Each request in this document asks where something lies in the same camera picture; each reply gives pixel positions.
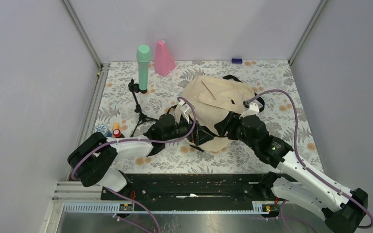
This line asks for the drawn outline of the beige canvas backpack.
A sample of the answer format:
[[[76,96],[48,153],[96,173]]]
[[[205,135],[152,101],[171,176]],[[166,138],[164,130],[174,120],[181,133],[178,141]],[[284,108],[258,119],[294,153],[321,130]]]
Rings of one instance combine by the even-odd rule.
[[[215,138],[199,147],[194,147],[190,142],[189,145],[210,152],[217,152],[229,145],[232,140],[218,136],[214,125],[230,111],[242,114],[248,108],[245,101],[255,96],[256,92],[249,85],[233,75],[223,78],[195,77],[184,88],[182,97],[195,107],[199,124],[209,129]]]

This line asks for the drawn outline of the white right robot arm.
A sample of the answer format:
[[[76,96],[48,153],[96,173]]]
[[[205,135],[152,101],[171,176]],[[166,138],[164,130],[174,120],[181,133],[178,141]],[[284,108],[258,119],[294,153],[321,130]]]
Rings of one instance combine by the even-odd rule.
[[[366,216],[368,194],[352,190],[312,167],[284,140],[269,134],[256,114],[240,116],[230,112],[215,124],[217,133],[241,141],[264,163],[294,178],[292,184],[270,172],[259,187],[260,196],[289,200],[321,218],[334,233],[353,233]]]

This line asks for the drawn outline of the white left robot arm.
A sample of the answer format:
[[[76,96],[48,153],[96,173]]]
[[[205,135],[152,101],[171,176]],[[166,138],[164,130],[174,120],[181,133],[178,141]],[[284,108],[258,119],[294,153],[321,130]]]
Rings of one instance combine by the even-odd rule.
[[[71,178],[84,187],[100,185],[124,200],[131,194],[131,187],[123,172],[112,168],[120,159],[152,156],[192,135],[197,125],[195,107],[185,98],[178,97],[178,107],[184,120],[176,123],[173,115],[162,115],[154,125],[138,137],[110,138],[93,133],[68,157],[72,168]]]

